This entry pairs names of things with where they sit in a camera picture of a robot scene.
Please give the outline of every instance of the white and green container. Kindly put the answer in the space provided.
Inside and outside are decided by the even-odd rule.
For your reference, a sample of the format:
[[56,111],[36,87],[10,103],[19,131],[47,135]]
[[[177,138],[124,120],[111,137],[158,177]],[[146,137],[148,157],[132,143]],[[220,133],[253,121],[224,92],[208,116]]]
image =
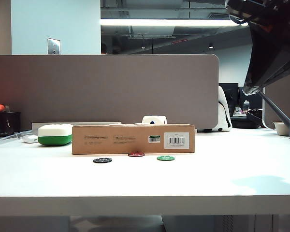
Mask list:
[[72,141],[71,124],[50,124],[38,129],[38,142],[46,146],[62,146]]

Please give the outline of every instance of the brown cardboard box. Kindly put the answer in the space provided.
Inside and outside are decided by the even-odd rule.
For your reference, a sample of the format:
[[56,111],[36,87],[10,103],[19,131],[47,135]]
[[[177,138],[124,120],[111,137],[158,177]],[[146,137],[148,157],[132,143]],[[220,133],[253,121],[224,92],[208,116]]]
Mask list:
[[194,152],[193,125],[81,125],[72,128],[72,153]]

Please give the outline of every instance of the white desk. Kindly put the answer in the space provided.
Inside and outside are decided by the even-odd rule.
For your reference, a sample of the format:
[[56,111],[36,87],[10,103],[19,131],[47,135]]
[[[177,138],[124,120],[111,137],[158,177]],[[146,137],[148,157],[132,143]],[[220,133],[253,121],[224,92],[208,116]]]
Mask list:
[[290,139],[268,129],[199,133],[196,152],[105,164],[71,145],[0,147],[0,216],[290,214]]

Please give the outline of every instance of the exposed ceiling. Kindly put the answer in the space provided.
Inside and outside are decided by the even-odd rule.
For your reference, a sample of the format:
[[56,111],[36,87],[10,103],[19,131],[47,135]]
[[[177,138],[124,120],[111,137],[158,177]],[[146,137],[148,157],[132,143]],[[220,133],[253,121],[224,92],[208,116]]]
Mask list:
[[[101,0],[101,18],[229,19],[225,0]],[[112,50],[132,54],[142,52],[141,44],[145,43],[154,43],[158,48],[178,40],[197,40],[239,29],[243,28],[102,26],[101,36]]]

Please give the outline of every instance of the light switch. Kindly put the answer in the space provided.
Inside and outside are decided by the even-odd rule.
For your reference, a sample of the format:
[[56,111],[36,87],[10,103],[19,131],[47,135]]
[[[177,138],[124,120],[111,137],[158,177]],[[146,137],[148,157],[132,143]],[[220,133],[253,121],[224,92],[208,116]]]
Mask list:
[[48,54],[59,55],[60,54],[60,40],[47,38]]

